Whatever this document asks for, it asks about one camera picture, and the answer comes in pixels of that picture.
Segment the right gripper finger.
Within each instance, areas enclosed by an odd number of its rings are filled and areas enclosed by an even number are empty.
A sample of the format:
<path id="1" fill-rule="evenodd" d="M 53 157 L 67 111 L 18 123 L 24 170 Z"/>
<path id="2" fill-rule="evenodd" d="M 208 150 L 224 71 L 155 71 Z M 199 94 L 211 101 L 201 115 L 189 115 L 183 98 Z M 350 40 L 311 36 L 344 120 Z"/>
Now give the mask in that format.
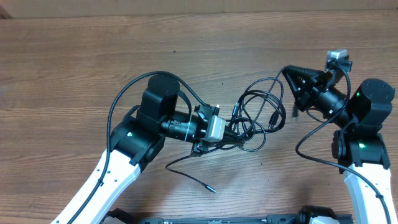
<path id="1" fill-rule="evenodd" d="M 309 81 L 317 79 L 320 75 L 323 74 L 323 71 L 288 65 L 284 68 L 282 73 L 285 77 L 289 77 L 291 80 L 294 81 L 298 81 L 299 79 Z"/>
<path id="2" fill-rule="evenodd" d="M 309 99 L 310 98 L 310 75 L 294 75 L 286 74 L 285 78 L 288 81 L 290 89 L 295 99 Z"/>

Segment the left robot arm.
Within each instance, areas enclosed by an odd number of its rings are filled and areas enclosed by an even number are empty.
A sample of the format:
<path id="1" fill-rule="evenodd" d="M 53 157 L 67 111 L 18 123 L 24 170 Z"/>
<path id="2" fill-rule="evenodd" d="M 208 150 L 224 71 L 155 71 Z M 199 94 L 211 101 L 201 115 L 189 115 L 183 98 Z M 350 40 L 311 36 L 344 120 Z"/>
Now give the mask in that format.
<path id="1" fill-rule="evenodd" d="M 210 147 L 243 146 L 244 140 L 227 127 L 219 108 L 204 101 L 193 107 L 180 89 L 186 83 L 163 71 L 143 74 L 148 78 L 139 105 L 111 128 L 115 105 L 111 105 L 106 127 L 106 149 L 80 190 L 54 219 L 54 223 L 99 223 L 120 194 L 132 184 L 164 147 L 166 138 L 192 144 L 193 156 Z"/>

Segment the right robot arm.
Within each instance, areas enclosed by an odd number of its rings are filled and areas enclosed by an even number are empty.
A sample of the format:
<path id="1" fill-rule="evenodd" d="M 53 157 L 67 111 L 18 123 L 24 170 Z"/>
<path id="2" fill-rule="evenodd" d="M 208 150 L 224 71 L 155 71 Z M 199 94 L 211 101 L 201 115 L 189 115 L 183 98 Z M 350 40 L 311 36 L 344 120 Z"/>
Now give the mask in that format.
<path id="1" fill-rule="evenodd" d="M 331 144 L 335 162 L 300 153 L 300 157 L 338 168 L 343 175 L 356 223 L 397 223 L 391 193 L 390 160 L 380 134 L 392 112 L 395 90 L 380 79 L 367 79 L 343 94 L 335 85 L 348 78 L 349 63 L 328 62 L 326 70 L 289 65 L 282 70 L 300 111 L 311 108 L 339 128 Z"/>

